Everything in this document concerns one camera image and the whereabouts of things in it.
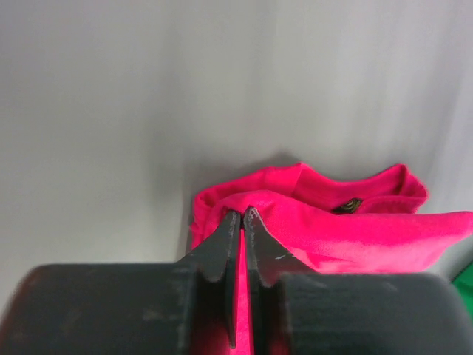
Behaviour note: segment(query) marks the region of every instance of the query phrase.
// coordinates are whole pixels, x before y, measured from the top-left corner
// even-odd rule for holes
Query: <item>pink cloth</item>
[[[354,197],[362,201],[354,213],[332,213]],[[195,197],[192,246],[212,234],[229,209],[244,213],[253,206],[268,231],[317,272],[423,271],[473,233],[473,212],[414,214],[427,198],[422,182],[400,164],[343,183],[304,163],[268,167]],[[251,352],[245,261],[240,257],[235,354]]]

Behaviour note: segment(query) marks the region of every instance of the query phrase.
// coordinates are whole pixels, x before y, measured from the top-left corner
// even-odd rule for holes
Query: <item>pink garment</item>
[[[353,198],[361,204],[352,214],[333,214]],[[473,233],[473,212],[414,214],[427,198],[422,182],[400,164],[343,183],[304,163],[268,167],[195,197],[192,246],[212,234],[229,209],[244,213],[252,206],[268,231],[317,272],[423,271],[449,246]],[[245,262],[240,257],[234,354],[251,353]]]

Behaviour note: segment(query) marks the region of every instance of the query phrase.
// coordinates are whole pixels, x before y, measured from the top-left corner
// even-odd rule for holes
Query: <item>green object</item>
[[[470,317],[473,319],[473,263],[459,273],[455,280],[453,280],[453,285],[460,292],[468,313],[470,313]]]

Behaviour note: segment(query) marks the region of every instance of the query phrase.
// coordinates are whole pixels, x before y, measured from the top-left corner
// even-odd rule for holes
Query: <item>gray background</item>
[[[0,0],[0,305],[39,263],[175,260],[192,196],[268,164],[404,162],[423,212],[473,209],[472,19],[469,0]]]

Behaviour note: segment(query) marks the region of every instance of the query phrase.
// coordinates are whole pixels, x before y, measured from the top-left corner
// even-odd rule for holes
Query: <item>green fabric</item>
[[[460,292],[470,317],[473,319],[473,263],[460,272],[453,281],[453,285]]]

